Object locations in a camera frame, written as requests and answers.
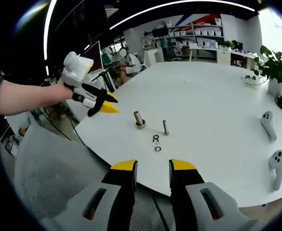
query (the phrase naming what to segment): white table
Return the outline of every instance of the white table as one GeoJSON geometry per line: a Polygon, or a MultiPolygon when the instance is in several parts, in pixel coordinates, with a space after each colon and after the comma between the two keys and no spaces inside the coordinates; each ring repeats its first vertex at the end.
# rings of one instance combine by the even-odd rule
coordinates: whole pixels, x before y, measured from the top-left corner
{"type": "Polygon", "coordinates": [[[245,57],[247,58],[247,68],[248,70],[251,70],[251,68],[254,68],[255,67],[255,62],[254,62],[254,59],[257,58],[257,56],[254,56],[254,55],[250,55],[250,54],[244,54],[244,53],[241,53],[241,52],[238,52],[238,51],[229,51],[229,50],[221,50],[221,49],[216,49],[216,48],[206,48],[206,47],[197,47],[195,49],[191,49],[190,50],[190,55],[189,55],[189,61],[192,60],[192,52],[193,50],[204,50],[204,51],[223,51],[223,52],[229,52],[231,54],[237,54],[237,55],[240,55],[242,57],[245,57]]]}
{"type": "Polygon", "coordinates": [[[77,132],[109,164],[137,159],[137,181],[170,195],[171,158],[194,164],[204,181],[214,182],[239,207],[282,198],[272,191],[269,158],[282,149],[282,110],[266,94],[267,83],[250,87],[241,76],[250,71],[203,62],[158,63],[120,87],[119,114],[86,117],[77,132]],[[274,114],[278,139],[272,143],[261,126],[264,112],[274,114]],[[140,111],[146,127],[135,127],[140,111]],[[169,136],[163,135],[162,120],[169,136]],[[162,150],[155,152],[153,135],[162,150]]]}

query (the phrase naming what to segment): white wall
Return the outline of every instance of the white wall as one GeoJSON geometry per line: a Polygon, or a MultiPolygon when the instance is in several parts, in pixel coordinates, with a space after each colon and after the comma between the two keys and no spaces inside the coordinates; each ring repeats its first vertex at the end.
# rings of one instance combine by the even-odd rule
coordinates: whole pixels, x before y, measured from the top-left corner
{"type": "Polygon", "coordinates": [[[259,56],[262,46],[262,33],[259,17],[255,16],[247,21],[247,46],[246,50],[257,53],[259,56]]]}
{"type": "Polygon", "coordinates": [[[224,40],[238,41],[236,18],[232,15],[221,14],[224,40]]]}
{"type": "MultiPolygon", "coordinates": [[[[186,18],[181,25],[186,25],[191,21],[206,16],[208,14],[199,13],[199,14],[192,14],[190,17],[186,18]]],[[[155,21],[151,21],[140,26],[130,28],[124,31],[125,41],[131,53],[137,52],[142,49],[143,46],[143,32],[151,32],[153,29],[157,28],[159,25],[166,25],[166,21],[171,21],[172,25],[175,24],[182,18],[183,15],[172,16],[168,18],[162,18],[155,21]]]]}
{"type": "Polygon", "coordinates": [[[275,52],[282,52],[282,19],[270,8],[259,11],[262,43],[275,52]]]}
{"type": "Polygon", "coordinates": [[[237,29],[237,39],[236,41],[241,42],[243,44],[243,50],[247,50],[247,44],[249,41],[249,34],[248,34],[248,23],[247,21],[235,18],[236,22],[236,29],[237,29]]]}

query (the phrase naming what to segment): ceiling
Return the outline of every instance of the ceiling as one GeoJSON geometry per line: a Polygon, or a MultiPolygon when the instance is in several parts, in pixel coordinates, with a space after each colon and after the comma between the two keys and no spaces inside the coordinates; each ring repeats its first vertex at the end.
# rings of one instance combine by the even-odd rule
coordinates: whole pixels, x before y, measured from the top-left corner
{"type": "MultiPolygon", "coordinates": [[[[89,44],[89,38],[93,42],[99,39],[103,45],[109,45],[114,38],[122,35],[124,30],[164,17],[192,13],[224,13],[247,20],[257,14],[233,5],[190,2],[165,6],[140,14],[109,30],[114,24],[135,13],[173,1],[175,0],[146,0],[140,2],[142,4],[136,4],[132,0],[57,0],[49,26],[48,59],[45,61],[43,55],[43,31],[47,6],[40,10],[24,28],[15,33],[6,44],[6,50],[10,51],[6,56],[9,57],[6,59],[5,66],[7,73],[12,74],[12,81],[38,84],[47,77],[46,65],[52,74],[69,51],[83,52],[84,47],[89,44]]],[[[257,0],[230,1],[257,10],[262,7],[257,0]]],[[[21,0],[18,6],[12,4],[14,10],[11,16],[12,22],[16,22],[18,17],[21,17],[37,1],[29,2],[21,0]]]]}

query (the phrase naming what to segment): floor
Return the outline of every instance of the floor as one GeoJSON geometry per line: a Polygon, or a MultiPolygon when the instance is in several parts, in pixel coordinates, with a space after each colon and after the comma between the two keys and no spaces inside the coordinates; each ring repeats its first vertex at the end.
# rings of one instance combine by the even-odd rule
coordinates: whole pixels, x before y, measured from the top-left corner
{"type": "MultiPolygon", "coordinates": [[[[203,62],[204,60],[193,60],[193,62],[203,62]]],[[[81,142],[76,133],[73,130],[73,127],[69,121],[69,119],[64,116],[62,119],[57,119],[53,121],[53,124],[63,133],[61,134],[57,129],[55,129],[50,122],[44,117],[40,116],[39,124],[44,127],[45,129],[59,135],[65,137],[65,134],[69,139],[81,142]]],[[[10,156],[8,153],[2,153],[2,159],[5,168],[8,171],[8,175],[13,182],[14,176],[14,161],[15,159],[10,156]]],[[[248,208],[240,208],[240,211],[248,216],[251,219],[259,219],[263,222],[270,221],[274,216],[276,216],[280,210],[282,209],[282,199],[269,203],[267,205],[255,206],[255,207],[248,207],[248,208]]]]}

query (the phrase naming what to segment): led strip light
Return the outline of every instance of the led strip light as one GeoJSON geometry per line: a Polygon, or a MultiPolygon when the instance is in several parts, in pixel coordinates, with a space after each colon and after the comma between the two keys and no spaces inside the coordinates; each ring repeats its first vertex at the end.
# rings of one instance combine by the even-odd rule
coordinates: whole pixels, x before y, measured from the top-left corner
{"type": "Polygon", "coordinates": [[[224,3],[224,4],[229,4],[229,5],[233,5],[233,6],[238,6],[238,7],[242,7],[242,8],[245,8],[247,10],[250,10],[250,11],[255,11],[254,9],[250,8],[250,7],[247,7],[247,6],[243,6],[241,4],[237,4],[237,3],[234,3],[234,2],[229,2],[229,1],[222,1],[222,0],[181,0],[181,1],[174,1],[174,2],[169,2],[169,3],[166,3],[166,4],[162,4],[162,5],[158,5],[158,6],[154,6],[154,7],[151,7],[149,9],[146,9],[144,11],[141,11],[139,13],[136,13],[124,20],[122,20],[121,22],[115,24],[114,26],[110,27],[110,30],[112,30],[113,28],[117,27],[118,25],[126,22],[127,20],[133,18],[133,17],[136,17],[142,13],[145,13],[145,12],[148,12],[148,11],[151,11],[151,10],[155,10],[157,8],[160,8],[160,7],[164,7],[164,6],[170,6],[170,5],[173,5],[173,4],[179,4],[179,3],[187,3],[187,2],[216,2],[216,3],[224,3]]]}
{"type": "MultiPolygon", "coordinates": [[[[45,28],[44,28],[44,58],[45,58],[45,60],[47,60],[47,42],[48,42],[49,25],[50,25],[51,16],[52,16],[52,12],[53,12],[53,9],[55,7],[56,1],[57,0],[51,0],[49,8],[48,8],[48,11],[47,11],[46,21],[45,21],[45,28]]],[[[247,10],[250,10],[250,11],[255,11],[254,9],[252,9],[250,7],[243,6],[241,4],[237,4],[237,3],[229,2],[229,1],[222,1],[222,0],[180,0],[180,1],[174,1],[174,2],[169,2],[169,3],[162,4],[162,5],[154,6],[154,7],[151,7],[149,9],[146,9],[144,11],[141,11],[139,13],[136,13],[136,14],[134,14],[134,15],[132,15],[132,16],[122,20],[121,22],[115,24],[114,26],[110,27],[110,30],[112,30],[113,28],[117,27],[118,25],[120,25],[120,24],[126,22],[127,20],[129,20],[129,19],[131,19],[133,17],[136,17],[136,16],[138,16],[138,15],[140,15],[142,13],[145,13],[145,12],[148,12],[148,11],[151,11],[151,10],[155,10],[155,9],[158,9],[158,8],[164,7],[164,6],[170,6],[170,5],[173,5],[173,4],[187,3],[187,2],[216,2],[216,3],[224,3],[224,4],[229,4],[229,5],[233,5],[233,6],[242,7],[242,8],[245,8],[247,10]]]]}

